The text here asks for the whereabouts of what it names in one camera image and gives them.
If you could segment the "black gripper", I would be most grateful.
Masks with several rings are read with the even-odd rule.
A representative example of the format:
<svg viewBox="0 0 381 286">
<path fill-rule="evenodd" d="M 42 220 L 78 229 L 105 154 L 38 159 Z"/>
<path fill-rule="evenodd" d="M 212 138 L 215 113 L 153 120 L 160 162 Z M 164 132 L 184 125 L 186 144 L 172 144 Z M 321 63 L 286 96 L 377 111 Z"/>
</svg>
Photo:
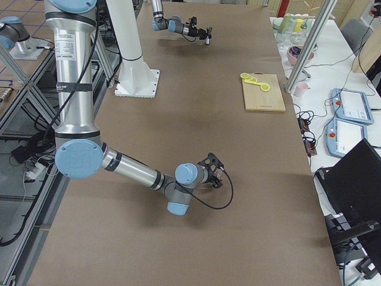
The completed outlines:
<svg viewBox="0 0 381 286">
<path fill-rule="evenodd" d="M 207 30 L 204 30 L 204 29 L 198 29 L 194 24 L 190 24 L 188 36 L 193 38 L 198 38 L 198 39 L 205 39 L 205 44 L 209 45 L 211 42 L 211 35 L 208 35 L 208 34 L 212 34 L 212 31 L 213 31 L 212 27 L 208 27 Z"/>
<path fill-rule="evenodd" d="M 213 188 L 221 188 L 223 186 L 221 170 L 215 170 L 212 175 L 208 175 L 207 183 L 211 184 Z"/>
</svg>

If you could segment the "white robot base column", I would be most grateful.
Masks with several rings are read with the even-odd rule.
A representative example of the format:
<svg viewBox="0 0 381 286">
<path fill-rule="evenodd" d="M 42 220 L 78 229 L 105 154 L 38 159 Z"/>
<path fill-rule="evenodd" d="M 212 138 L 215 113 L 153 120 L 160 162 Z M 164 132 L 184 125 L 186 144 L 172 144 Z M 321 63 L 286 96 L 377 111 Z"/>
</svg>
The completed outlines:
<svg viewBox="0 0 381 286">
<path fill-rule="evenodd" d="M 132 1 L 107 1 L 111 22 L 122 57 L 115 95 L 154 98 L 160 71 L 143 59 Z"/>
</svg>

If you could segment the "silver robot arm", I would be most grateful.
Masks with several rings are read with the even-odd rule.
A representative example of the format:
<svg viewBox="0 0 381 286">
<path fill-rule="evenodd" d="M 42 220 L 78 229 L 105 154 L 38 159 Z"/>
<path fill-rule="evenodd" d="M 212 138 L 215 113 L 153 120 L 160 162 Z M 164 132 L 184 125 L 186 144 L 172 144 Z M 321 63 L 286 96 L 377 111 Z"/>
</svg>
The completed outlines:
<svg viewBox="0 0 381 286">
<path fill-rule="evenodd" d="M 160 0 L 151 1 L 152 5 L 152 27 L 155 31 L 168 30 L 173 33 L 182 35 L 187 41 L 194 42 L 196 39 L 205 41 L 206 45 L 209 45 L 212 39 L 213 28 L 208 26 L 206 29 L 197 27 L 197 17 L 193 16 L 189 18 L 188 22 L 182 23 L 181 18 L 178 15 L 172 16 L 172 18 L 164 17 L 163 3 Z"/>
<path fill-rule="evenodd" d="M 121 70 L 117 96 L 155 96 L 160 73 L 143 59 L 133 5 L 130 1 L 108 1 L 107 8 L 118 43 Z M 199 184 L 221 187 L 218 171 L 222 162 L 212 153 L 197 164 L 177 166 L 169 176 L 110 148 L 101 140 L 93 115 L 93 84 L 90 62 L 99 27 L 96 1 L 46 1 L 45 18 L 54 32 L 57 92 L 60 109 L 55 130 L 55 164 L 69 178 L 93 176 L 99 169 L 133 179 L 164 194 L 167 209 L 184 215 Z"/>
</svg>

